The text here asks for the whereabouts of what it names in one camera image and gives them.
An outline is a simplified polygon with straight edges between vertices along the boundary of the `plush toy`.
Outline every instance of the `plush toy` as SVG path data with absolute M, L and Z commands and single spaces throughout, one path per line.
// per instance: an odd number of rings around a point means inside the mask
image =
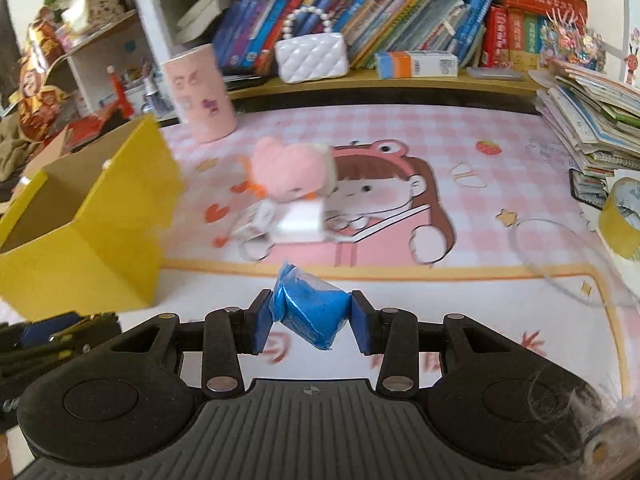
M 327 146 L 284 144 L 273 137 L 258 141 L 248 172 L 258 198 L 278 202 L 329 195 L 337 178 Z

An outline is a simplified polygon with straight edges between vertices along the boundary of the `yellow tape roll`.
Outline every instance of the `yellow tape roll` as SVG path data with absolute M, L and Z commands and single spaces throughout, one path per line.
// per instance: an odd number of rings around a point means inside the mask
M 618 180 L 609 192 L 598 221 L 602 237 L 609 247 L 616 254 L 630 260 L 640 249 L 640 230 L 622 216 L 618 208 L 620 203 L 640 213 L 640 182 L 629 177 Z

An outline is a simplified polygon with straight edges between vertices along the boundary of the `yellow cardboard box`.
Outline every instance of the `yellow cardboard box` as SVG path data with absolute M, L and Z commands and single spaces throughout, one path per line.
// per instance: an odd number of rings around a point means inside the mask
M 0 219 L 0 296 L 32 320 L 150 306 L 181 190 L 151 117 L 47 164 Z

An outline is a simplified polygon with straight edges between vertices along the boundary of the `tape roll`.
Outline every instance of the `tape roll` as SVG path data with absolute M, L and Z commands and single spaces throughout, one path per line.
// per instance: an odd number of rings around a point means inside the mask
M 630 260 L 640 253 L 640 182 L 629 177 L 616 181 L 598 225 L 616 254 Z

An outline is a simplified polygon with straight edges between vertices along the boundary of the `blue plastic bag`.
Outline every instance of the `blue plastic bag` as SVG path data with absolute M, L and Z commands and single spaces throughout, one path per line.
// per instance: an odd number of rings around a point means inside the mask
M 327 282 L 284 264 L 269 304 L 273 320 L 321 350 L 330 350 L 349 317 L 351 297 Z

